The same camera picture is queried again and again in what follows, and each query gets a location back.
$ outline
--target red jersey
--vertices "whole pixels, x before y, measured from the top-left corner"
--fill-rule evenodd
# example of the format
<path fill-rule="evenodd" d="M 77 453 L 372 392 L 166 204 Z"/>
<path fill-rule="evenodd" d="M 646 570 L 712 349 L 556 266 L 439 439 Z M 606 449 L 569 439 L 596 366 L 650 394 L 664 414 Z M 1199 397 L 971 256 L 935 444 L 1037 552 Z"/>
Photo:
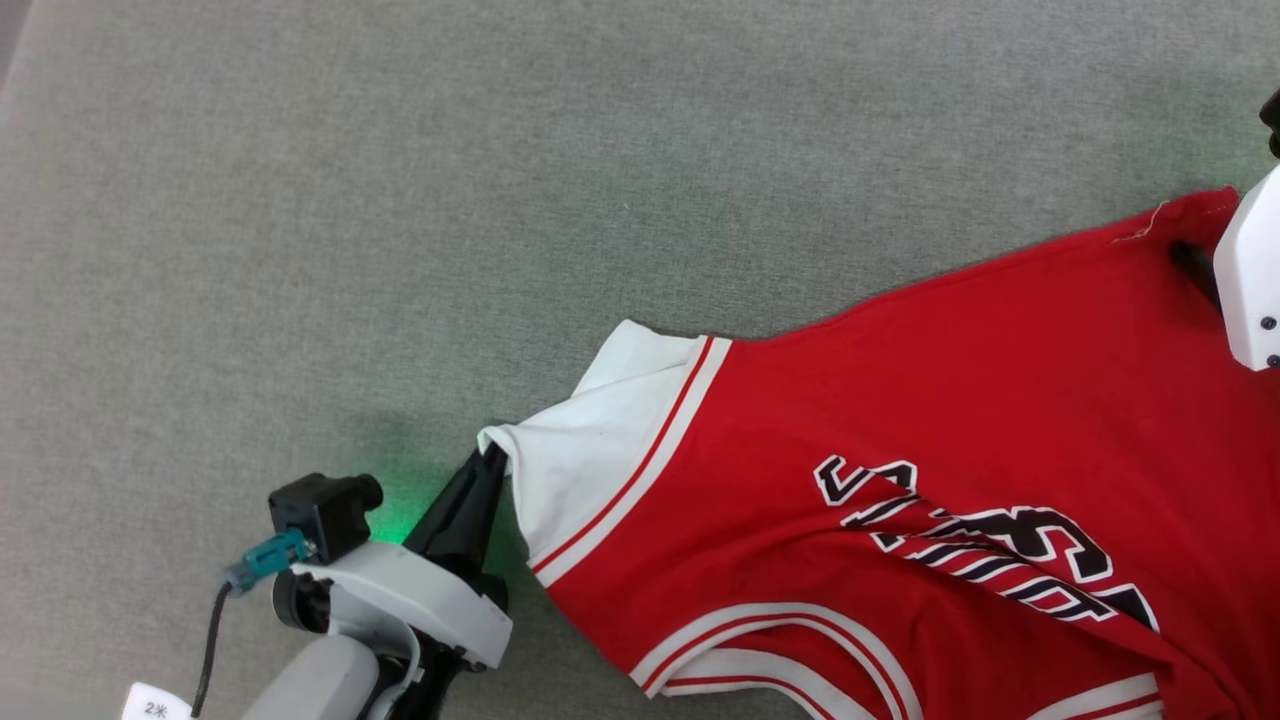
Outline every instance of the red jersey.
<path fill-rule="evenodd" d="M 1167 259 L 1234 191 L 762 342 L 623 323 L 509 455 L 531 566 L 650 696 L 814 717 L 1280 715 L 1280 375 Z"/>

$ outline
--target gray fabric surface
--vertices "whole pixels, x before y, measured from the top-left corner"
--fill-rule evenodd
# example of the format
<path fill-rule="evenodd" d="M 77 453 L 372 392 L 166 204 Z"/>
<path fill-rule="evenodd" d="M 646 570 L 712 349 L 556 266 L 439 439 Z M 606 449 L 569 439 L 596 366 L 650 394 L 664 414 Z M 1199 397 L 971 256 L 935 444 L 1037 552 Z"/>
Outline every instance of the gray fabric surface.
<path fill-rule="evenodd" d="M 29 6 L 31 0 L 0 0 L 0 90 L 4 88 L 4 78 L 9 74 L 9 60 L 18 45 L 22 20 L 27 17 Z"/>
<path fill-rule="evenodd" d="M 0 697 L 189 696 L 268 491 L 372 471 L 403 516 L 622 318 L 765 336 L 1252 184 L 1277 36 L 1271 0 L 36 0 L 0 96 Z M 513 644 L 447 717 L 801 716 L 645 701 L 522 562 L 508 503 Z M 233 603 L 206 716 L 305 639 Z"/>

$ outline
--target white label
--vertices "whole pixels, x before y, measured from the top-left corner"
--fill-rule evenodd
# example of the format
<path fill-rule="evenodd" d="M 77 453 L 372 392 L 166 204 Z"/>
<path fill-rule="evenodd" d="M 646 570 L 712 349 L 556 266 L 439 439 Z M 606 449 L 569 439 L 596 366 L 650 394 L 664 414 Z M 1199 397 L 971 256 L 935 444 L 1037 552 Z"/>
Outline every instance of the white label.
<path fill-rule="evenodd" d="M 133 683 L 120 720 L 191 720 L 191 706 L 170 692 Z"/>

